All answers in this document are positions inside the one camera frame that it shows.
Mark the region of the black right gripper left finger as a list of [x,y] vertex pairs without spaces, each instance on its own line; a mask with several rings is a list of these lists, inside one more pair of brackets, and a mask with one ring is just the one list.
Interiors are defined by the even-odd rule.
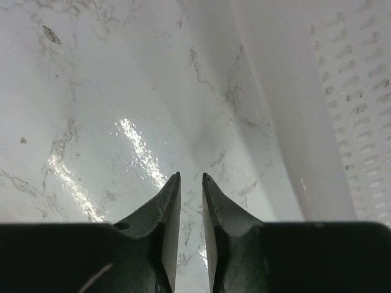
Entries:
[[174,173],[161,190],[113,224],[128,239],[120,249],[123,292],[174,292],[181,208],[181,176]]

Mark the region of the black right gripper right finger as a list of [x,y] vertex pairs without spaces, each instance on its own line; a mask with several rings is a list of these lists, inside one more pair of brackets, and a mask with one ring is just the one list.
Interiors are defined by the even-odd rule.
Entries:
[[211,292],[264,292],[260,228],[265,224],[202,176],[203,223]]

